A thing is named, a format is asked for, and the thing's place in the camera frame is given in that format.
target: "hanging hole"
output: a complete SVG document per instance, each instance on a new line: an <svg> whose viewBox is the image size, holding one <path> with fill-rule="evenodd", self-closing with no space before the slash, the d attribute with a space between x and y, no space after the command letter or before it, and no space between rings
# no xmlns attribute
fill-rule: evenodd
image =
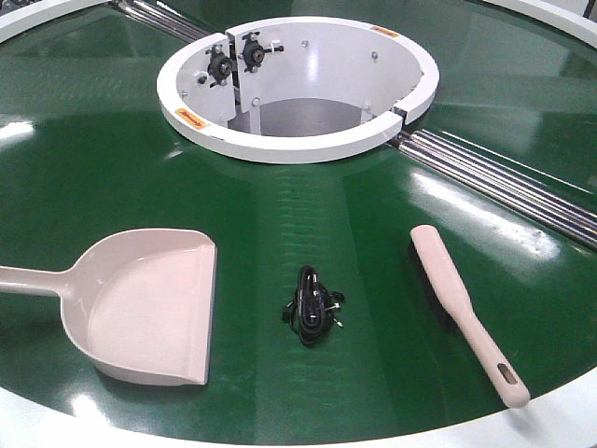
<svg viewBox="0 0 597 448"><path fill-rule="evenodd" d="M506 364L499 363L497 365L497 369L500 371L500 373L502 373L502 376L509 385L515 385L518 382Z"/></svg>

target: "table surface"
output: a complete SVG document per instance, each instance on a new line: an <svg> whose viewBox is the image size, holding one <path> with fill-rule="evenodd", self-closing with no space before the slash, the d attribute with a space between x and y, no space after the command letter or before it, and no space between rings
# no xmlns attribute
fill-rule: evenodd
<svg viewBox="0 0 597 448"><path fill-rule="evenodd" d="M170 0L210 31L322 15L397 30L441 73L425 128L494 151L597 211L597 51L462 0ZM155 79L185 44L100 6L0 47L0 264L59 271L108 234L196 229L218 247L210 381L176 388L100 374L58 299L2 294L0 386L73 415L196 441L377 439L504 409L464 338L424 298L409 230L437 226L481 321L538 397L597 365L597 254L381 146L276 166L194 146ZM299 267L347 302L316 347L280 319Z"/></svg>

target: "metal rail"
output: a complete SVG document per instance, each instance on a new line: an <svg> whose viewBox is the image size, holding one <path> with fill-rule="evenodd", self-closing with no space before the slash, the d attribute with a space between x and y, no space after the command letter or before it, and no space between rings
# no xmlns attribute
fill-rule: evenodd
<svg viewBox="0 0 597 448"><path fill-rule="evenodd" d="M531 177L428 131L389 143L410 158L597 250L597 215L548 191Z"/></svg>
<svg viewBox="0 0 597 448"><path fill-rule="evenodd" d="M111 3L131 18L188 43L211 34L164 7L142 0L112 0Z"/></svg>

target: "white circular housing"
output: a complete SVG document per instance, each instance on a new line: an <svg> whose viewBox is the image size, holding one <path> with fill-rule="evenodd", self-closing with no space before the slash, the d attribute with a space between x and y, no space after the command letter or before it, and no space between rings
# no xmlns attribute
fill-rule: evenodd
<svg viewBox="0 0 597 448"><path fill-rule="evenodd" d="M232 63L225 78L219 61ZM166 119L202 147L247 161L311 163L396 136L431 105L438 82L433 58L394 31L291 17L180 49L160 71L158 96Z"/></svg>

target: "orange label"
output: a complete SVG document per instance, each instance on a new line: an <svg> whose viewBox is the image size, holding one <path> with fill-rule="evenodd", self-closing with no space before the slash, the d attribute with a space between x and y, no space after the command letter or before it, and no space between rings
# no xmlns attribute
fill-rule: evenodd
<svg viewBox="0 0 597 448"><path fill-rule="evenodd" d="M371 27L373 31L377 31L382 33L383 35L389 35L390 37L398 37L399 34L396 31L388 30L387 28L382 28L381 26L374 25Z"/></svg>
<svg viewBox="0 0 597 448"><path fill-rule="evenodd" d="M181 117L188 124L192 125L195 129L203 129L207 126L207 123L193 114L190 110L180 108L176 110L176 114Z"/></svg>

